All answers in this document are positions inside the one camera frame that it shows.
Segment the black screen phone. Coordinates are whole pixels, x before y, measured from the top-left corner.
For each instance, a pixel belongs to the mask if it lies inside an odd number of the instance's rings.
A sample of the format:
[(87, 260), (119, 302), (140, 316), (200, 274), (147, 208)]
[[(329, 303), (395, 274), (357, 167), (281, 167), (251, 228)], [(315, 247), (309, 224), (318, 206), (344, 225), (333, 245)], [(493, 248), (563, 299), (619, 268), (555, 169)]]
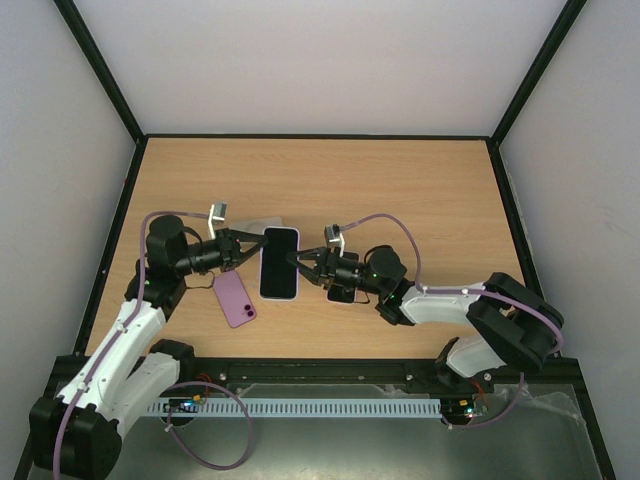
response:
[[(344, 258), (359, 261), (359, 254), (356, 252), (345, 252)], [(326, 298), (330, 302), (352, 304), (355, 302), (356, 290), (353, 288), (343, 287), (337, 284), (331, 285), (328, 289)]]

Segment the purple phone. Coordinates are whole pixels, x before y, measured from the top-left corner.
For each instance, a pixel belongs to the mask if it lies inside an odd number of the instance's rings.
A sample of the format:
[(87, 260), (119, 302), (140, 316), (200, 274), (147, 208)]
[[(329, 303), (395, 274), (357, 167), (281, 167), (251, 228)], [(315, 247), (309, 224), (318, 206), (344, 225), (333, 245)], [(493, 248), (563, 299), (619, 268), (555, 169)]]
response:
[(257, 318), (257, 311), (236, 271), (219, 275), (213, 290), (230, 328), (239, 328)]

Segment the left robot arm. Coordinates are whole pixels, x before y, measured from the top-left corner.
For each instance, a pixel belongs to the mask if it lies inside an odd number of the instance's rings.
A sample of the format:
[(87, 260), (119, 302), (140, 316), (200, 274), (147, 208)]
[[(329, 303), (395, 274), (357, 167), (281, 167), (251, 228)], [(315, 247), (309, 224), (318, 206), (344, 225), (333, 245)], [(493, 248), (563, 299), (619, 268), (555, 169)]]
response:
[(108, 333), (80, 371), (52, 398), (39, 398), (29, 412), (33, 462), (55, 477), (104, 479), (147, 407), (187, 380), (191, 346), (147, 345), (168, 323), (187, 285), (186, 277), (214, 269), (233, 271), (264, 247), (264, 235), (220, 227), (208, 216), (209, 237), (197, 237), (186, 213), (148, 214), (139, 234), (136, 274)]

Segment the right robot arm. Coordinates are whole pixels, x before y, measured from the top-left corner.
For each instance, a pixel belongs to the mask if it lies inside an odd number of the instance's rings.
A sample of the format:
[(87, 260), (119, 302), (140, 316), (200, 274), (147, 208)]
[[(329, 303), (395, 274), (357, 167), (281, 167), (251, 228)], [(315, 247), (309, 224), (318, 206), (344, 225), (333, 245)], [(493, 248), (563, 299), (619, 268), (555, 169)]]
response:
[(564, 343), (562, 315), (505, 273), (467, 286), (418, 286), (388, 245), (363, 261), (328, 247), (292, 252), (286, 260), (314, 285), (377, 296), (375, 309), (391, 325), (472, 327), (472, 335), (449, 340), (434, 362), (432, 377), (450, 392), (468, 390), (501, 367), (537, 373)]

